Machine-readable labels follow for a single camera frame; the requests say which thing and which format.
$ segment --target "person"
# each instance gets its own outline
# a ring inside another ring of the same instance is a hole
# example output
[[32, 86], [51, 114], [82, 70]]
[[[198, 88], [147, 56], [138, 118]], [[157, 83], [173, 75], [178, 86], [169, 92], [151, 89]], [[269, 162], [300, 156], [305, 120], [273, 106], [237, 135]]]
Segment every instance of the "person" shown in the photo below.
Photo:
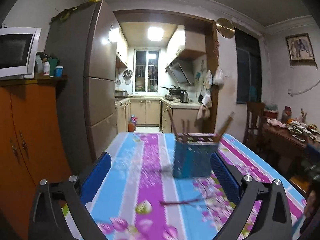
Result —
[[[303, 215], [293, 225], [293, 240], [306, 230], [316, 213], [320, 208], [320, 173], [318, 173], [320, 164], [313, 165], [309, 168], [308, 174], [312, 177], [312, 182], [307, 191], [307, 204], [304, 207]], [[316, 231], [320, 231], [320, 225], [315, 228]]]

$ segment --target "picture frame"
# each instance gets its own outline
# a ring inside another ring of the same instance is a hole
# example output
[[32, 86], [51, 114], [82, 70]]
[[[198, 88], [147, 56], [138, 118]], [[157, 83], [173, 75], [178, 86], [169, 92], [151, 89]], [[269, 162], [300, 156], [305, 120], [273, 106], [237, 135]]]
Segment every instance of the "picture frame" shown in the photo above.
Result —
[[287, 36], [286, 38], [290, 64], [293, 65], [316, 65], [312, 44], [308, 33]]

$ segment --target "wok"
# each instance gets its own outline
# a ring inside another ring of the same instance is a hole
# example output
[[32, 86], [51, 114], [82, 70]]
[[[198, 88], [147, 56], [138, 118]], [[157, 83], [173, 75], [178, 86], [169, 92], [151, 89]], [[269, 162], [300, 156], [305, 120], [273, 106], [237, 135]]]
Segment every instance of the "wok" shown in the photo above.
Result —
[[185, 91], [184, 89], [181, 89], [180, 87], [176, 87], [176, 86], [174, 86], [174, 88], [166, 88], [166, 87], [161, 87], [161, 88], [167, 89], [169, 91], [169, 94], [174, 96], [179, 96], [181, 94], [181, 91]]

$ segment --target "metal screw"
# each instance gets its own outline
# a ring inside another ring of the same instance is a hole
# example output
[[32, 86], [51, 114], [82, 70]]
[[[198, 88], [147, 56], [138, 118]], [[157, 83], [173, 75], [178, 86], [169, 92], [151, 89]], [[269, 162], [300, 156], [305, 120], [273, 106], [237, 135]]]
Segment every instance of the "metal screw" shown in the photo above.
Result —
[[71, 175], [70, 177], [69, 177], [69, 181], [71, 181], [71, 182], [74, 182], [74, 181], [76, 181], [78, 179], [78, 177], [76, 176], [76, 175]]
[[275, 179], [275, 184], [276, 184], [276, 185], [281, 185], [281, 180]]
[[43, 186], [43, 185], [47, 184], [47, 180], [46, 179], [41, 179], [39, 184]]
[[247, 182], [250, 182], [250, 181], [252, 181], [252, 177], [250, 175], [245, 175], [244, 180]]

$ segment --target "kitchen window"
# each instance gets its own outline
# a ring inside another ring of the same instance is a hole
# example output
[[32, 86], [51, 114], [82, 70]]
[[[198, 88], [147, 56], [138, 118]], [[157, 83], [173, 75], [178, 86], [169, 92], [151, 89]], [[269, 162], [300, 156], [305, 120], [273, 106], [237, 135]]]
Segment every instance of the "kitchen window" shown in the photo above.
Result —
[[158, 92], [158, 50], [135, 51], [135, 92]]
[[238, 87], [237, 103], [261, 101], [261, 56], [259, 41], [235, 28]]

